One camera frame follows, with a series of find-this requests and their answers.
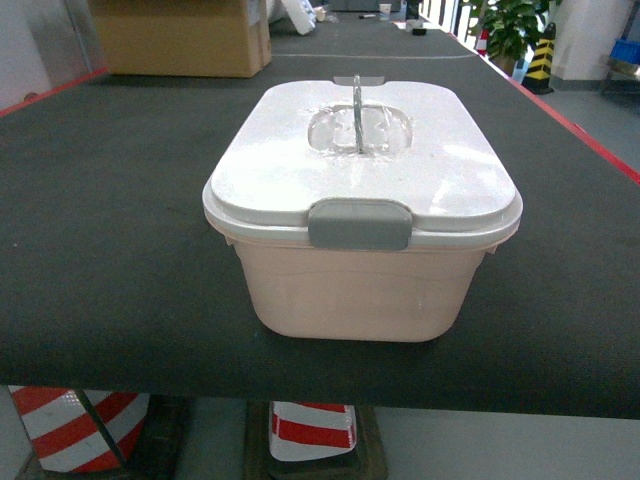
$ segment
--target blue crate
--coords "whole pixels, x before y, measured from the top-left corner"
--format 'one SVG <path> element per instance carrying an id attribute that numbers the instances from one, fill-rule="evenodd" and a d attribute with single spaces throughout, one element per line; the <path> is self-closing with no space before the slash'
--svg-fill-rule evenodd
<path id="1" fill-rule="evenodd" d="M 616 40 L 616 44 L 611 51 L 611 58 L 622 60 L 623 62 L 640 63 L 640 42 L 630 40 Z"/>

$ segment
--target red edge trim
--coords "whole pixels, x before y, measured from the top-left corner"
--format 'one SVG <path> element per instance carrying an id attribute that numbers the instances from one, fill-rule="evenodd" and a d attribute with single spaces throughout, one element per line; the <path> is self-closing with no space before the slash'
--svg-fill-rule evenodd
<path id="1" fill-rule="evenodd" d="M 622 173 L 628 176 L 631 180 L 633 180 L 638 185 L 640 185 L 640 173 L 636 172 L 633 168 L 631 168 L 629 165 L 624 163 L 619 157 L 617 157 L 616 155 L 611 153 L 609 150 L 607 150 L 600 142 L 598 142 L 595 138 L 593 138 L 591 135 L 585 132 L 582 129 L 582 127 L 569 121 L 566 117 L 564 117 L 559 112 L 557 112 L 556 110 L 551 108 L 549 105 L 547 105 L 545 102 L 540 100 L 536 95 L 534 95 L 529 90 L 524 88 L 522 85 L 516 82 L 513 78 L 509 77 L 509 82 L 511 82 L 511 84 L 514 87 L 516 87 L 518 90 L 520 90 L 521 93 L 527 96 L 529 100 L 531 100 L 538 107 L 544 110 L 556 122 L 558 122 L 564 128 L 566 128 L 571 133 L 573 133 L 576 137 L 582 140 L 594 152 L 596 152 L 598 155 L 603 157 L 606 161 L 611 163 L 614 167 L 616 167 L 618 170 L 620 170 Z"/>
<path id="2" fill-rule="evenodd" d="M 39 102 L 47 97 L 55 95 L 56 93 L 60 93 L 63 90 L 66 90 L 71 87 L 75 87 L 76 85 L 80 85 L 81 83 L 86 82 L 87 80 L 91 80 L 94 77 L 98 77 L 107 73 L 107 68 L 101 68 L 96 70 L 95 72 L 88 73 L 87 75 L 83 75 L 80 78 L 76 78 L 75 80 L 65 83 L 64 85 L 60 85 L 59 87 L 54 88 L 53 90 L 49 90 L 48 92 L 44 92 L 36 97 L 33 97 L 31 100 L 25 100 L 24 102 L 20 102 L 17 105 L 13 105 L 12 107 L 5 108 L 4 110 L 0 110 L 0 118 L 10 113 L 15 112 L 16 110 L 20 110 L 21 108 L 26 107 L 27 105 L 31 105 L 32 103 Z"/>

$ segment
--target plastic storage container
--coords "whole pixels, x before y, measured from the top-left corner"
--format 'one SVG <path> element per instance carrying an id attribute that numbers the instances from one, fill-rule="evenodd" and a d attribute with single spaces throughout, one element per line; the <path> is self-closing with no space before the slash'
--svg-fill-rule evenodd
<path id="1" fill-rule="evenodd" d="M 271 88 L 203 191 L 261 321 L 283 335 L 417 342 L 454 322 L 522 199 L 456 95 L 415 82 Z M 354 118 L 362 119 L 363 147 Z"/>
<path id="2" fill-rule="evenodd" d="M 640 42 L 619 38 L 613 46 L 611 57 L 634 65 L 640 64 Z"/>

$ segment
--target red stripe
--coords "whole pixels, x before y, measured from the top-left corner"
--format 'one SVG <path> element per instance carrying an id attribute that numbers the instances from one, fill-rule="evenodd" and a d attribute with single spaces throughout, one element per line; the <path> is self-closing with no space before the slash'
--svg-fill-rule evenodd
<path id="1" fill-rule="evenodd" d="M 316 410 L 326 410 L 327 412 L 345 413 L 347 411 L 346 407 L 340 403 L 301 402 L 298 403 L 298 405 L 302 405 L 303 407 L 315 408 Z"/>
<path id="2" fill-rule="evenodd" d="M 121 467 L 120 462 L 111 450 L 103 453 L 99 457 L 94 458 L 90 462 L 80 465 L 72 470 L 74 473 L 101 472 L 104 470 L 112 470 Z"/>
<path id="3" fill-rule="evenodd" d="M 18 413 L 26 415 L 60 398 L 68 391 L 66 388 L 24 387 L 11 395 Z"/>
<path id="4" fill-rule="evenodd" d="M 109 423 L 116 415 L 127 408 L 137 396 L 137 393 L 112 393 L 95 406 L 96 412 L 104 423 Z"/>
<path id="5" fill-rule="evenodd" d="M 509 78 L 509 81 L 512 85 L 514 85 L 520 92 L 529 97 L 533 103 L 538 105 L 542 110 L 544 110 L 547 114 L 549 114 L 554 120 L 556 120 L 560 125 L 573 133 L 576 137 L 582 140 L 589 148 L 591 148 L 598 155 L 603 157 L 609 163 L 611 163 L 614 167 L 628 176 L 631 180 L 640 185 L 640 173 L 636 172 L 629 165 L 624 163 L 619 157 L 611 153 L 607 150 L 600 142 L 598 142 L 595 138 L 585 132 L 581 127 L 578 127 L 575 123 L 569 121 L 562 114 L 558 113 L 556 110 L 551 108 L 549 105 L 540 100 L 536 95 L 531 93 L 529 90 L 524 88 L 518 82 L 516 82 L 513 78 Z"/>
<path id="6" fill-rule="evenodd" d="M 93 420 L 89 414 L 85 413 L 52 432 L 45 433 L 36 439 L 31 439 L 31 443 L 38 458 L 46 458 L 78 443 L 97 431 L 98 429 Z"/>
<path id="7" fill-rule="evenodd" d="M 124 437 L 122 437 L 122 440 L 118 442 L 118 448 L 120 448 L 122 455 L 124 455 L 124 458 L 126 458 L 127 460 L 129 460 L 129 457 L 131 456 L 131 453 L 136 446 L 136 442 L 138 441 L 140 432 L 142 432 L 143 425 L 144 418 L 140 420 L 140 422 L 138 422 L 135 427 L 133 427 L 133 430 L 127 433 Z"/>
<path id="8" fill-rule="evenodd" d="M 283 420 L 273 415 L 271 428 L 282 440 L 304 445 L 324 445 L 328 447 L 351 448 L 350 433 L 347 430 L 314 427 Z"/>
<path id="9" fill-rule="evenodd" d="M 0 117 L 4 117 L 5 115 L 9 115 L 10 113 L 15 112 L 16 110 L 20 110 L 21 108 L 26 107 L 27 105 L 31 105 L 32 103 L 38 102 L 40 100 L 43 100 L 47 97 L 50 97 L 51 95 L 55 95 L 56 93 L 60 93 L 63 90 L 66 90 L 67 88 L 71 88 L 71 87 L 75 87 L 76 85 L 79 85 L 81 83 L 86 82 L 87 80 L 91 80 L 94 77 L 100 76 L 102 74 L 107 73 L 107 68 L 101 68 L 99 70 L 96 70 L 95 72 L 92 73 L 88 73 L 87 75 L 83 75 L 80 78 L 76 78 L 75 80 L 69 82 L 69 83 L 65 83 L 64 85 L 60 85 L 59 87 L 54 88 L 53 90 L 49 90 L 48 92 L 45 92 L 43 94 L 40 94 L 34 98 L 32 98 L 31 100 L 25 100 L 24 102 L 18 103 L 17 105 L 13 105 L 12 107 L 8 107 L 5 108 L 4 110 L 0 110 Z"/>

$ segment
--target gray handle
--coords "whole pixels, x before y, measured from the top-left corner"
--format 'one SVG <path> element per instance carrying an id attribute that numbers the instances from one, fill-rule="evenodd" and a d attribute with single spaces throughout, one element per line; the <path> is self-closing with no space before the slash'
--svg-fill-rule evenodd
<path id="1" fill-rule="evenodd" d="M 323 200 L 309 211 L 309 239 L 317 248 L 404 250 L 412 225 L 406 208 L 386 200 Z"/>

